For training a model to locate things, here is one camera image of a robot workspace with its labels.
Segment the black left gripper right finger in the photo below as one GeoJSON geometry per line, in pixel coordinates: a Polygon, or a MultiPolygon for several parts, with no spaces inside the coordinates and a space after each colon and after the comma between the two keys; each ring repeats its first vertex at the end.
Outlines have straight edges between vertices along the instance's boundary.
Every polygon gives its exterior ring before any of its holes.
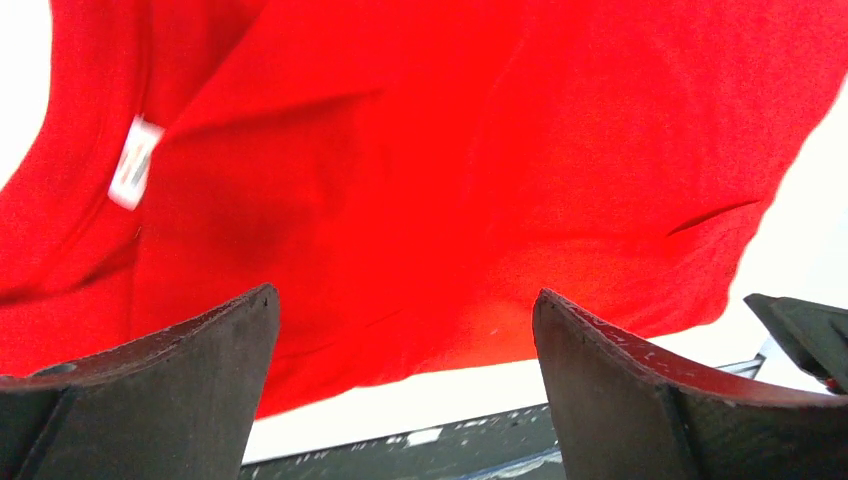
{"type": "Polygon", "coordinates": [[[843,479],[847,399],[674,354],[543,290],[533,335],[570,479],[843,479]]]}

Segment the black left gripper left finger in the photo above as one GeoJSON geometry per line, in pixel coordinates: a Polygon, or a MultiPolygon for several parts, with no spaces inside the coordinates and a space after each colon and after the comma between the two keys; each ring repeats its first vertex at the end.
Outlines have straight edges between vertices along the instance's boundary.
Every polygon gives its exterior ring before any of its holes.
{"type": "Polygon", "coordinates": [[[260,285],[119,347],[1,380],[5,479],[234,479],[279,332],[260,285]]]}

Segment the red t-shirt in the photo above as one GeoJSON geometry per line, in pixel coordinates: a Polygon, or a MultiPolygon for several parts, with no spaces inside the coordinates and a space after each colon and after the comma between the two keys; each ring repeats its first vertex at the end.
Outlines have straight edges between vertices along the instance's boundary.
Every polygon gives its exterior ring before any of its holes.
{"type": "Polygon", "coordinates": [[[53,1],[1,191],[1,370],[263,283],[261,416],[534,356],[555,290],[643,337],[723,313],[847,72],[843,1],[53,1]]]}

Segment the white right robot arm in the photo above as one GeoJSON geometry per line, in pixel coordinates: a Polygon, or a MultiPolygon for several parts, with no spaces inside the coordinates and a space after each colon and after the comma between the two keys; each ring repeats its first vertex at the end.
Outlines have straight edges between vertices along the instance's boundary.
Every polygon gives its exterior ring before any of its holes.
{"type": "Polygon", "coordinates": [[[800,370],[831,393],[847,393],[845,309],[757,293],[744,302],[800,370]]]}

